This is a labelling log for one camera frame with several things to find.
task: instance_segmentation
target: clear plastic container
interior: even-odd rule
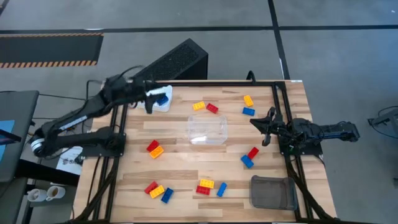
[[[192,144],[223,144],[228,138],[226,117],[190,116],[188,137]]]

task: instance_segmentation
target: white cup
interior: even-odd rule
[[[33,189],[27,193],[27,200],[30,202],[42,202],[47,197],[47,191],[42,189]]]
[[[51,201],[55,198],[62,198],[65,195],[65,189],[59,186],[52,186],[47,190],[46,201]]]

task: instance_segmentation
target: blue lego brick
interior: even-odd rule
[[[162,106],[163,104],[165,104],[166,102],[168,102],[168,98],[167,98],[167,96],[164,96],[162,99],[160,99],[160,100],[157,100],[156,102],[157,102],[157,104],[159,104],[159,106]]]
[[[222,183],[220,189],[218,189],[217,196],[222,197],[226,188],[226,183]]]
[[[246,114],[246,115],[250,115],[250,116],[254,116],[254,113],[256,112],[256,110],[254,109],[250,109],[250,108],[243,108],[243,112],[242,114]]]
[[[246,165],[249,169],[254,165],[254,163],[247,155],[242,156],[241,160],[244,163],[244,165]]]
[[[169,199],[172,196],[173,192],[174,192],[174,190],[167,187],[167,190],[163,194],[162,202],[164,202],[164,203],[169,202]]]

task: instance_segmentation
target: black and orange striped mat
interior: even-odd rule
[[[103,33],[0,35],[0,68],[96,65]]]

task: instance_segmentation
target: red lego brick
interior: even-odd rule
[[[212,105],[211,103],[207,104],[206,109],[210,110],[213,113],[217,113],[218,107],[215,105]]]
[[[248,154],[248,158],[253,159],[254,156],[257,155],[257,152],[259,152],[259,150],[258,150],[256,147],[253,147],[253,148],[250,150],[249,154]]]
[[[197,187],[197,193],[209,195],[210,194],[210,188],[198,186]]]
[[[153,181],[147,188],[145,188],[144,192],[149,194],[149,192],[153,191],[155,188],[157,188],[157,183]]]
[[[154,149],[157,148],[157,146],[159,146],[159,142],[157,142],[156,140],[153,140],[149,146],[147,147],[148,152],[152,152]]]

